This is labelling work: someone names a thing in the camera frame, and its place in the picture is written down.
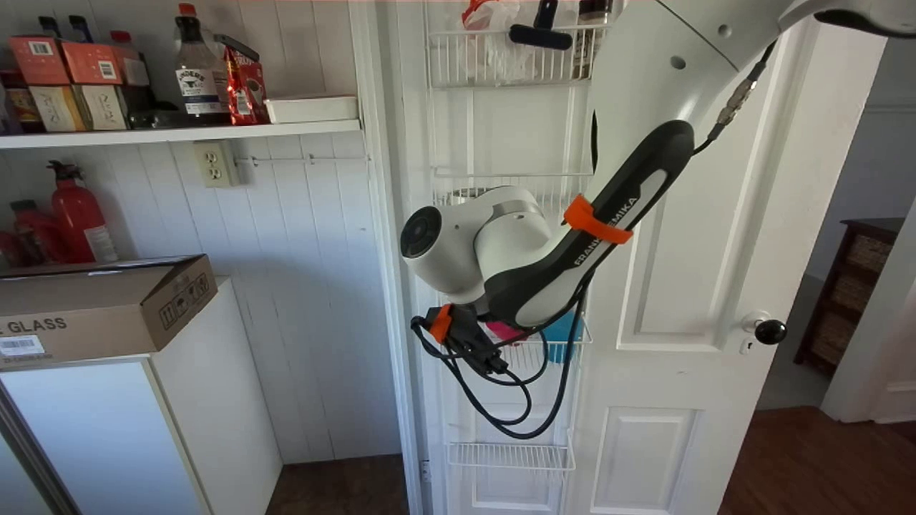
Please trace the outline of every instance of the orange band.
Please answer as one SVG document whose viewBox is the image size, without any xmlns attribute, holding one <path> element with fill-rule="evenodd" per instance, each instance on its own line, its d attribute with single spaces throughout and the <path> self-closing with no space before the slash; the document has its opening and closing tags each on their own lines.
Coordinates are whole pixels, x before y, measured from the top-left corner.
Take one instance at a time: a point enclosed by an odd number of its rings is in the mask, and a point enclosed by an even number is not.
<svg viewBox="0 0 916 515">
<path fill-rule="evenodd" d="M 590 201 L 584 201 L 582 194 L 576 194 L 576 201 L 569 203 L 564 221 L 576 229 L 576 233 L 584 233 L 594 240 L 604 240 L 604 243 L 613 243 L 613 246 L 620 246 L 632 237 L 632 233 L 626 229 L 617 229 L 617 226 L 610 226 L 610 224 L 602 224 L 594 219 L 594 210 Z"/>
<path fill-rule="evenodd" d="M 440 307 L 433 326 L 428 326 L 428 334 L 437 342 L 437 343 L 447 343 L 447 334 L 453 330 L 453 303 Z"/>
</svg>

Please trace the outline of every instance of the bottle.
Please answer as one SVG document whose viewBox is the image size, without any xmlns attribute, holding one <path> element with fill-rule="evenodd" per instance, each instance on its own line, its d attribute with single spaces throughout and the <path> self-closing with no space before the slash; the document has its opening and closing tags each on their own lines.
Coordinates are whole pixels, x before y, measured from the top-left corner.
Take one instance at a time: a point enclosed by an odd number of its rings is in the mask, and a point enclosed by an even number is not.
<svg viewBox="0 0 916 515">
<path fill-rule="evenodd" d="M 12 233 L 0 233 L 0 272 L 26 266 L 26 251 Z"/>
<path fill-rule="evenodd" d="M 94 194 L 76 183 L 81 170 L 56 160 L 51 160 L 51 170 L 56 177 L 51 206 L 62 224 L 75 261 L 76 264 L 116 261 L 102 210 L 98 206 Z"/>
<path fill-rule="evenodd" d="M 75 40 L 81 40 L 81 43 L 92 43 L 92 31 L 89 31 L 89 24 L 86 24 L 86 17 L 81 17 L 81 14 L 69 14 L 69 27 L 75 30 Z"/>
<path fill-rule="evenodd" d="M 187 116 L 225 118 L 229 116 L 229 108 L 225 108 L 225 73 L 224 73 L 224 63 L 204 43 L 198 10 L 191 3 L 179 3 L 179 17 L 174 17 L 174 27 L 178 27 L 174 78 L 178 78 L 178 90 L 179 90 Z"/>
<path fill-rule="evenodd" d="M 35 201 L 15 201 L 8 206 L 15 213 L 15 234 L 19 237 L 28 264 L 76 264 L 62 226 L 36 213 Z"/>
<path fill-rule="evenodd" d="M 53 17 L 36 17 L 36 27 L 39 27 L 42 35 L 59 40 L 59 27 L 56 27 Z"/>
<path fill-rule="evenodd" d="M 144 111 L 155 107 L 155 96 L 148 86 L 148 70 L 144 55 L 135 48 L 135 37 L 129 31 L 112 31 L 112 43 L 116 51 L 116 67 L 124 78 L 124 101 L 129 111 Z"/>
</svg>

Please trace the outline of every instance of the door panel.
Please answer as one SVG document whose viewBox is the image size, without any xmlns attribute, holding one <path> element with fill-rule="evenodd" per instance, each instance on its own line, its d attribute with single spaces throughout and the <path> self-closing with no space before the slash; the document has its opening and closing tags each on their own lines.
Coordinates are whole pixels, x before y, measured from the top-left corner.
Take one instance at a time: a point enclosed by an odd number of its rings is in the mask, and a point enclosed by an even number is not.
<svg viewBox="0 0 916 515">
<path fill-rule="evenodd" d="M 594 473 L 594 512 L 614 506 L 667 510 L 693 413 L 607 410 Z"/>
</svg>

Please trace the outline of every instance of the red item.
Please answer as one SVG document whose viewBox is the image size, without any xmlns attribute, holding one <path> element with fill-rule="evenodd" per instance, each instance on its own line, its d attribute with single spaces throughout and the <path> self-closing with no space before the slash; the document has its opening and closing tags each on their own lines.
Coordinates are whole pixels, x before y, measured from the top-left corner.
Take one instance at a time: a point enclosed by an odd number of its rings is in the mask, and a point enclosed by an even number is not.
<svg viewBox="0 0 916 515">
<path fill-rule="evenodd" d="M 36 213 L 35 201 L 12 203 L 15 233 L 22 243 L 28 264 L 76 264 L 75 251 L 66 246 L 62 226 Z"/>
<path fill-rule="evenodd" d="M 19 269 L 26 266 L 26 251 L 19 246 L 19 240 L 12 234 L 12 233 L 0 233 L 0 269 L 8 266 L 8 269 Z"/>
<path fill-rule="evenodd" d="M 15 35 L 8 48 L 28 86 L 66 86 L 69 73 L 56 47 L 56 37 L 46 35 Z"/>
<path fill-rule="evenodd" d="M 214 35 L 214 40 L 225 47 L 224 67 L 232 126 L 268 124 L 261 55 L 225 35 Z"/>
<path fill-rule="evenodd" d="M 102 210 L 98 206 L 94 194 L 76 183 L 81 170 L 56 160 L 51 160 L 51 170 L 56 174 L 51 206 L 62 224 L 69 246 L 75 249 L 75 261 L 116 261 Z"/>
<path fill-rule="evenodd" d="M 125 47 L 132 47 L 135 37 L 132 37 L 129 31 L 112 31 L 112 43 L 125 43 Z"/>
<path fill-rule="evenodd" d="M 594 210 L 590 201 L 584 201 L 582 194 L 576 194 L 576 201 L 569 203 L 564 221 L 576 229 L 576 233 L 584 233 L 594 240 L 604 240 L 604 243 L 613 243 L 613 246 L 625 246 L 632 233 L 626 229 L 617 229 L 617 226 L 610 226 L 610 224 L 602 224 L 594 219 Z"/>
<path fill-rule="evenodd" d="M 198 17 L 198 10 L 194 10 L 194 3 L 178 3 L 178 14 Z"/>
<path fill-rule="evenodd" d="M 89 86 L 124 84 L 114 47 L 62 40 L 59 48 L 66 58 L 69 78 L 75 84 L 89 84 Z"/>
</svg>

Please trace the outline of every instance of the white shelf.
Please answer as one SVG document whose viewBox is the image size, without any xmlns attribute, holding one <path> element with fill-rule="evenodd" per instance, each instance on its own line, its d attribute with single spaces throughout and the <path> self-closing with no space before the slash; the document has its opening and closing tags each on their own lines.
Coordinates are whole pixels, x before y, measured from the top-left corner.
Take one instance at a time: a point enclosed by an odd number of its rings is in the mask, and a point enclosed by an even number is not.
<svg viewBox="0 0 916 515">
<path fill-rule="evenodd" d="M 252 141 L 294 134 L 357 131 L 357 120 L 287 124 L 287 126 L 201 126 L 201 128 L 148 128 L 148 131 L 76 131 L 76 134 L 12 134 L 0 137 L 2 148 L 75 148 L 75 146 L 151 146 L 187 141 Z"/>
</svg>

